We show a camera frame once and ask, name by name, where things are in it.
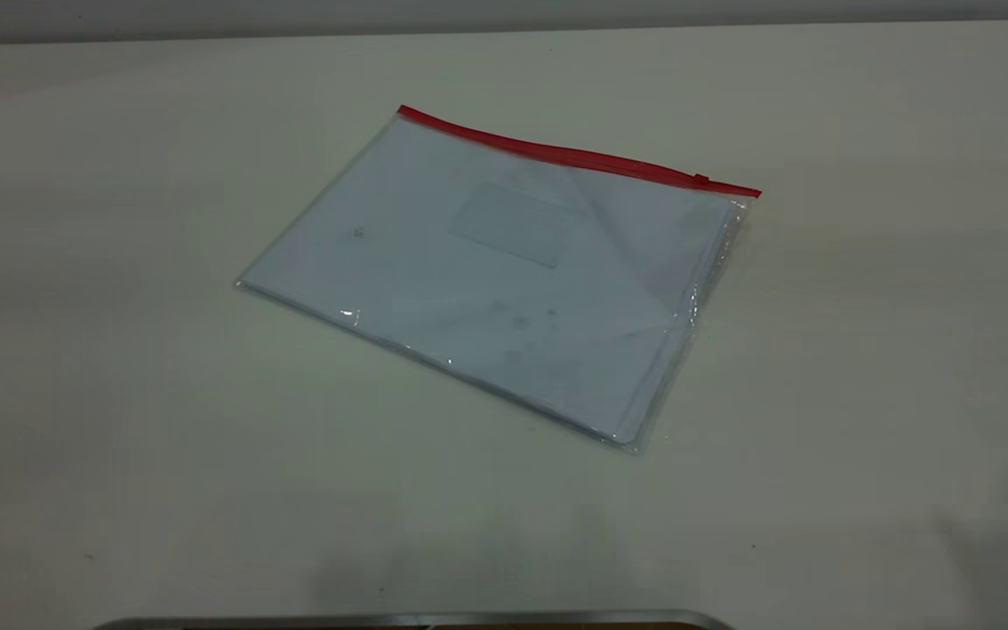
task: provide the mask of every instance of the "table surface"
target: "table surface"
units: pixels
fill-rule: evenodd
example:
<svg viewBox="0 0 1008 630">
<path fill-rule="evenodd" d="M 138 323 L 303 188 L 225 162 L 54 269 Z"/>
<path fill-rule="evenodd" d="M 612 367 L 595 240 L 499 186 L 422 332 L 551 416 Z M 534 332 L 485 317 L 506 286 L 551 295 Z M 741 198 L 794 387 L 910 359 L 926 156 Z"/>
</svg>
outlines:
<svg viewBox="0 0 1008 630">
<path fill-rule="evenodd" d="M 233 280 L 400 103 L 765 191 L 643 455 Z M 0 627 L 1008 622 L 1008 23 L 0 46 Z"/>
</svg>

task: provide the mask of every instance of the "plastic document pouch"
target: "plastic document pouch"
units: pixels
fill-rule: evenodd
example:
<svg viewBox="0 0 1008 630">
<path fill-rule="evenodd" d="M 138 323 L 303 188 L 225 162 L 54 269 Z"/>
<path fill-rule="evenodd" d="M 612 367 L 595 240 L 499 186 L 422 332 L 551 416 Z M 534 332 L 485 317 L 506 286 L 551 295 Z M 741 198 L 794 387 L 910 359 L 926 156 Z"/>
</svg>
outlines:
<svg viewBox="0 0 1008 630">
<path fill-rule="evenodd" d="M 404 107 L 239 283 L 633 450 L 759 195 Z"/>
</svg>

